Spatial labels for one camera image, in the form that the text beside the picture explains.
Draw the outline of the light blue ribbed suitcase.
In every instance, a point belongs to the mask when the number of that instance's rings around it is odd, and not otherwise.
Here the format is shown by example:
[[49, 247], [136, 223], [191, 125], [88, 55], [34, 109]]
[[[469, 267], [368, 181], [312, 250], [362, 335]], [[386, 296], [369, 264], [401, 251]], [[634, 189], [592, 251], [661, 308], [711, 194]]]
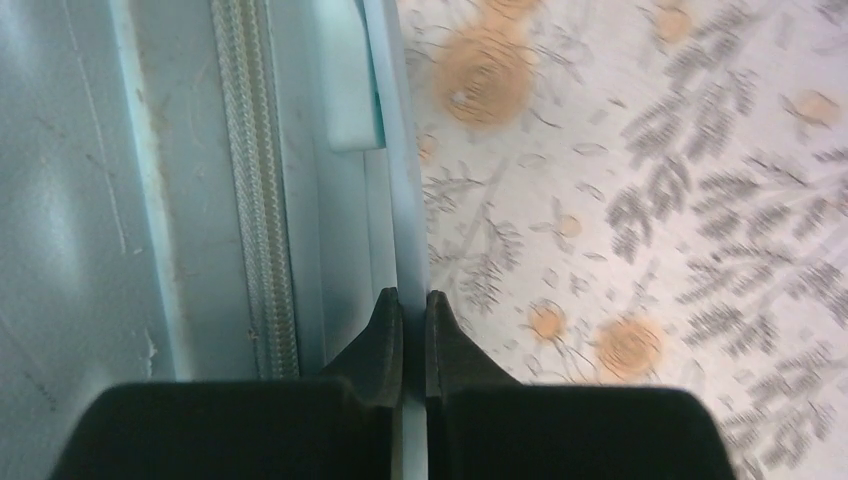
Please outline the light blue ribbed suitcase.
[[425, 479], [429, 271], [394, 1], [1, 5], [1, 475], [129, 383], [297, 380], [386, 288]]

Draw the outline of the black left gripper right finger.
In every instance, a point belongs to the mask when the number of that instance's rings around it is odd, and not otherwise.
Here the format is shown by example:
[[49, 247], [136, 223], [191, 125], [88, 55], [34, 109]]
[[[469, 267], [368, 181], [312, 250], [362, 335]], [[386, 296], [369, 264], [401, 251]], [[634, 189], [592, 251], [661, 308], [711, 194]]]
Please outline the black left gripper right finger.
[[432, 291], [425, 317], [432, 479], [730, 479], [712, 417], [669, 388], [525, 385]]

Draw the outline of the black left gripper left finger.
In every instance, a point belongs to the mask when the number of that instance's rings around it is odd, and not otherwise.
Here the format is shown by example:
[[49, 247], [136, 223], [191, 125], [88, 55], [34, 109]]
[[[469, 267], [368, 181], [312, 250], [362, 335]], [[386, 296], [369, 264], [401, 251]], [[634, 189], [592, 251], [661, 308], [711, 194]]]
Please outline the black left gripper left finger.
[[381, 291], [364, 330], [296, 380], [135, 383], [100, 394], [55, 479], [397, 479], [403, 312]]

